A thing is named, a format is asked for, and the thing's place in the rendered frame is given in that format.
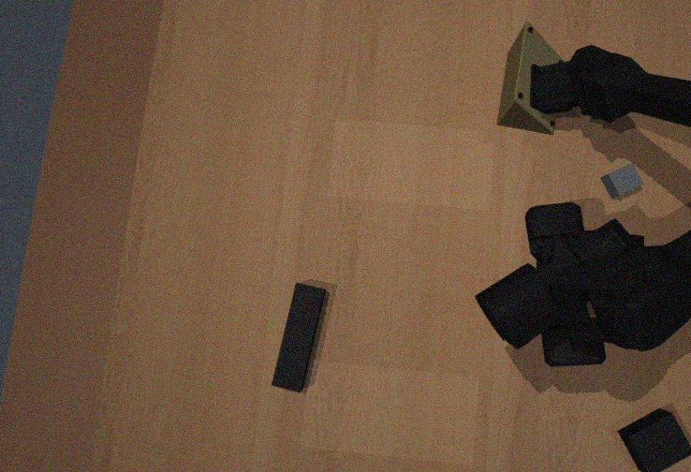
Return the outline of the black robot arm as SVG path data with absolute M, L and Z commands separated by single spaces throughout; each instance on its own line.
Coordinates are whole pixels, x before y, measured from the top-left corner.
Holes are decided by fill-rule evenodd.
M 691 81 L 647 74 L 632 58 L 591 44 L 568 62 L 531 66 L 530 107 L 546 114 L 581 107 L 608 123 L 633 111 L 691 127 Z M 691 318 L 691 229 L 644 246 L 643 236 L 611 219 L 565 236 L 545 267 L 527 263 L 476 301 L 516 349 L 561 320 L 572 337 L 641 352 L 660 347 Z

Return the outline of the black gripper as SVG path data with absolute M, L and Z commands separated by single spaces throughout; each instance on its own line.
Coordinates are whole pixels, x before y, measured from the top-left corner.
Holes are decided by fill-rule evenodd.
M 545 267 L 554 247 L 567 235 L 583 231 L 580 205 L 574 202 L 537 205 L 525 215 L 531 255 L 537 268 Z M 563 365 L 601 364 L 606 359 L 604 342 L 570 336 L 561 320 L 541 333 L 545 363 Z

